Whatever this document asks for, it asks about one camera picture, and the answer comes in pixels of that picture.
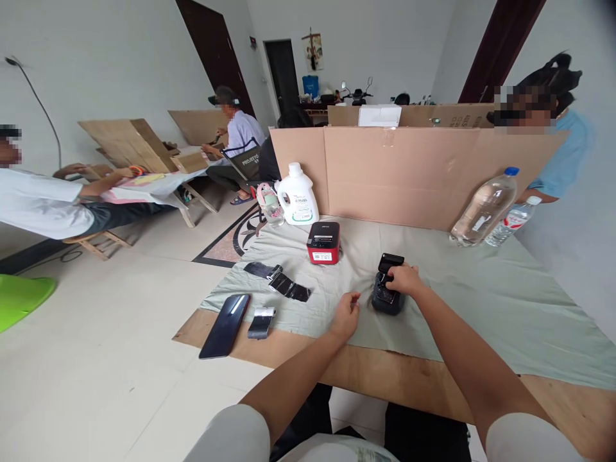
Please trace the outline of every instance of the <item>motorcycle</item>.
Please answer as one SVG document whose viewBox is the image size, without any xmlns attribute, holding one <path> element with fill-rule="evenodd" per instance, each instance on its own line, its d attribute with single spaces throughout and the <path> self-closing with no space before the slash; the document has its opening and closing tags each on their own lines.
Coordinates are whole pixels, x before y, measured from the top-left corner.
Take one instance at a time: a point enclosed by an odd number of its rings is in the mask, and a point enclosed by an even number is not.
<svg viewBox="0 0 616 462">
<path fill-rule="evenodd" d="M 366 97 L 367 96 L 373 96 L 370 93 L 368 93 L 368 89 L 370 88 L 370 86 L 372 85 L 372 77 L 368 77 L 368 86 L 366 87 L 366 90 L 363 91 L 362 89 L 355 89 L 355 91 L 353 93 L 351 93 L 351 90 L 349 90 L 347 88 L 347 81 L 343 80 L 342 81 L 342 91 L 347 91 L 348 94 L 342 97 L 342 102 L 344 102 L 344 100 L 346 98 L 353 98 L 353 106 L 362 106 L 364 104 L 366 104 Z"/>
</svg>

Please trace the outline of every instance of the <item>slipper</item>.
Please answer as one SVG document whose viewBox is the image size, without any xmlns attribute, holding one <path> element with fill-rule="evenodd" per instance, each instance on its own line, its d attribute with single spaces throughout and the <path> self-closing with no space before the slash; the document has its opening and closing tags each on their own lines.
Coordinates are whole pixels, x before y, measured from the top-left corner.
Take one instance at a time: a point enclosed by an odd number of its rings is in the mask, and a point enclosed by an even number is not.
<svg viewBox="0 0 616 462">
<path fill-rule="evenodd" d="M 240 205 L 240 204 L 250 202 L 250 201 L 252 201 L 252 197 L 249 197 L 248 199 L 240 199 L 238 196 L 235 199 L 233 199 L 230 203 L 231 205 Z"/>
</svg>

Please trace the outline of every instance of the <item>white shirt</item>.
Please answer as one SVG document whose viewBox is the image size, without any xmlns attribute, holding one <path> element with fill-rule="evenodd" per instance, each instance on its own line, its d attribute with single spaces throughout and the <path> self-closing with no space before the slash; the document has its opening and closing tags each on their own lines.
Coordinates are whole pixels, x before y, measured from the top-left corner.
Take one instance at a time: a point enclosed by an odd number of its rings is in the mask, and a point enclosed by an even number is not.
<svg viewBox="0 0 616 462">
<path fill-rule="evenodd" d="M 487 439 L 490 462 L 582 462 L 555 427 L 529 414 L 508 414 L 492 424 Z M 219 412 L 184 462 L 267 462 L 270 432 L 261 414 L 245 404 Z M 351 436 L 316 434 L 281 462 L 398 462 L 388 450 Z"/>
<path fill-rule="evenodd" d="M 76 200 L 81 183 L 0 168 L 0 221 L 52 239 L 85 233 L 94 215 Z"/>
<path fill-rule="evenodd" d="M 235 113 L 233 120 L 231 120 L 227 126 L 227 132 L 229 134 L 229 144 L 227 145 L 227 149 L 244 146 L 253 137 L 257 140 L 259 146 L 261 146 L 266 138 L 259 122 L 242 110 Z M 250 143 L 245 150 L 248 151 L 254 147 L 255 144 Z M 244 150 L 239 149 L 237 151 L 231 151 L 227 155 L 229 157 L 235 157 L 242 152 L 244 152 Z"/>
</svg>

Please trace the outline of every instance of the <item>pants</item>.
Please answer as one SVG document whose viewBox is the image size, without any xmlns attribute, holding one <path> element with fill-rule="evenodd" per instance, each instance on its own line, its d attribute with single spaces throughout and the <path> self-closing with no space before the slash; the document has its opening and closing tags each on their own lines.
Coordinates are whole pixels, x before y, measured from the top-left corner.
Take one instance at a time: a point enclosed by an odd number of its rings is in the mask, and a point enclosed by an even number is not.
<svg viewBox="0 0 616 462">
<path fill-rule="evenodd" d="M 272 448 L 269 462 L 278 461 L 316 433 L 332 433 L 329 398 L 332 387 L 318 383 L 289 427 Z M 336 434 L 362 438 L 347 427 Z M 385 449 L 400 462 L 470 462 L 468 428 L 463 422 L 389 403 L 385 412 Z"/>
<path fill-rule="evenodd" d="M 175 207 L 170 205 L 159 205 L 152 202 L 135 202 L 128 204 L 92 202 L 83 204 L 83 206 L 94 215 L 94 222 L 84 235 L 128 225 L 142 218 L 162 212 L 163 210 L 175 209 Z"/>
<path fill-rule="evenodd" d="M 213 166 L 207 170 L 207 176 L 219 185 L 230 189 L 231 191 L 239 191 L 240 188 L 250 193 L 250 188 L 246 185 L 244 178 L 232 166 Z"/>
</svg>

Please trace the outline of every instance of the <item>door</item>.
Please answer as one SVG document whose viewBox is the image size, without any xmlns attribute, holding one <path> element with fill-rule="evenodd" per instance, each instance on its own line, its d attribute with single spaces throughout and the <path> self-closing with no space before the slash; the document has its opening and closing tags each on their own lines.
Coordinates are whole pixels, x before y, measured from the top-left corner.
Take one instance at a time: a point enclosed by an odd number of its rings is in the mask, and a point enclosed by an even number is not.
<svg viewBox="0 0 616 462">
<path fill-rule="evenodd" d="M 193 0 L 176 2 L 212 88 L 220 85 L 230 87 L 239 96 L 241 109 L 254 117 L 225 18 Z"/>
<path fill-rule="evenodd" d="M 278 107 L 282 115 L 300 102 L 291 40 L 265 42 L 265 50 Z"/>
<path fill-rule="evenodd" d="M 498 0 L 458 103 L 494 101 L 494 87 L 505 82 L 544 3 L 545 0 Z"/>
</svg>

